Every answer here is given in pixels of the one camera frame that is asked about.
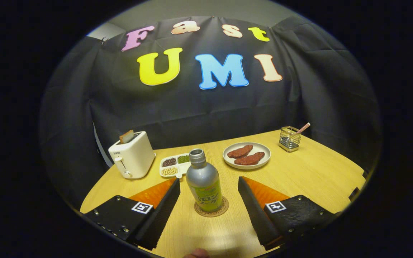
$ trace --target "meat slice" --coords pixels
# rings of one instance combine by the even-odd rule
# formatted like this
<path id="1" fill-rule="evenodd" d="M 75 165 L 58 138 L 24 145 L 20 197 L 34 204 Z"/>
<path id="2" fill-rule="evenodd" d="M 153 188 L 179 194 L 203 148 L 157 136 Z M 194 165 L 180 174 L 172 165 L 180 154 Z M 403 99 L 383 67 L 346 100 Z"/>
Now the meat slice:
<path id="1" fill-rule="evenodd" d="M 245 166 L 256 165 L 259 162 L 259 160 L 261 160 L 264 157 L 264 155 L 264 152 L 256 152 L 253 155 L 238 158 L 234 160 L 234 163 L 237 165 Z"/>
<path id="2" fill-rule="evenodd" d="M 250 151 L 253 149 L 253 145 L 245 145 L 239 149 L 233 150 L 227 154 L 230 158 L 239 158 L 248 155 Z"/>

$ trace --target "aluminum bottle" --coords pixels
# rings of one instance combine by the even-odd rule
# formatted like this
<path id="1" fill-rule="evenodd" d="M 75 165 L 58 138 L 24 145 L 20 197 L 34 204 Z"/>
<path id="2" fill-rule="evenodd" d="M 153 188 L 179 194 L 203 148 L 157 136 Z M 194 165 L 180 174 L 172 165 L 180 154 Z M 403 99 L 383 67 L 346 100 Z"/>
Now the aluminum bottle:
<path id="1" fill-rule="evenodd" d="M 220 209 L 223 196 L 218 170 L 207 162 L 202 149 L 191 150 L 189 159 L 191 166 L 186 173 L 186 182 L 195 201 L 206 212 Z"/>

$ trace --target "metal wire basket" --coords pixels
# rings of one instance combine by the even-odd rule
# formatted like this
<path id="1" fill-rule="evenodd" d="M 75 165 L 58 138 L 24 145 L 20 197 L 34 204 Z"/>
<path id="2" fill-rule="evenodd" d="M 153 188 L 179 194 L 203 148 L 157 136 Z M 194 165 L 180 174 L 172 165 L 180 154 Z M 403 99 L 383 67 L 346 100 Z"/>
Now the metal wire basket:
<path id="1" fill-rule="evenodd" d="M 300 134 L 295 134 L 298 130 L 292 126 L 282 127 L 278 145 L 287 152 L 294 152 L 299 149 Z"/>

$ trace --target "green bottle label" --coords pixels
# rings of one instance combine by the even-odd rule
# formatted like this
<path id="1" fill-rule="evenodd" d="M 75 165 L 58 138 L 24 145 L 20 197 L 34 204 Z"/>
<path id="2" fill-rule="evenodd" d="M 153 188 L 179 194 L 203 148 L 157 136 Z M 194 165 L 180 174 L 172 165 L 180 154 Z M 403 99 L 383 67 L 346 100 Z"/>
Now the green bottle label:
<path id="1" fill-rule="evenodd" d="M 223 195 L 221 194 L 221 186 L 219 179 L 211 186 L 193 187 L 189 186 L 190 191 L 194 195 L 195 201 L 200 208 L 206 212 L 216 211 L 223 204 Z"/>

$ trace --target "black curtain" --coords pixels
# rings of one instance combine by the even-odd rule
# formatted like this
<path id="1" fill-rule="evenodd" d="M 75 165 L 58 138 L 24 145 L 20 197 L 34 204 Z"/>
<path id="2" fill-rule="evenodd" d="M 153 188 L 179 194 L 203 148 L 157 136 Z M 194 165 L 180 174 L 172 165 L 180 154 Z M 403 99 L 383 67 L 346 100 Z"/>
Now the black curtain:
<path id="1" fill-rule="evenodd" d="M 196 21 L 200 30 L 171 34 L 174 24 L 187 20 Z M 243 37 L 227 36 L 223 24 L 237 26 Z M 129 129 L 146 131 L 152 147 L 160 149 L 282 126 L 300 128 L 310 122 L 305 136 L 365 170 L 373 169 L 382 133 L 372 86 L 352 54 L 319 26 L 299 16 L 272 28 L 195 16 L 161 21 L 154 27 L 140 46 L 128 51 L 121 51 L 126 34 L 104 43 L 83 39 L 48 85 L 41 110 L 43 158 L 53 183 L 77 209 L 107 169 L 97 152 L 92 122 L 105 151 Z M 270 41 L 256 39 L 251 27 L 265 31 Z M 143 84 L 136 59 L 158 53 L 155 72 L 163 73 L 168 69 L 163 52 L 175 47 L 182 48 L 177 77 L 162 85 Z M 218 83 L 214 89 L 201 90 L 198 54 L 212 54 L 221 64 L 228 54 L 242 55 L 249 85 Z M 283 79 L 264 81 L 255 54 L 272 55 Z"/>

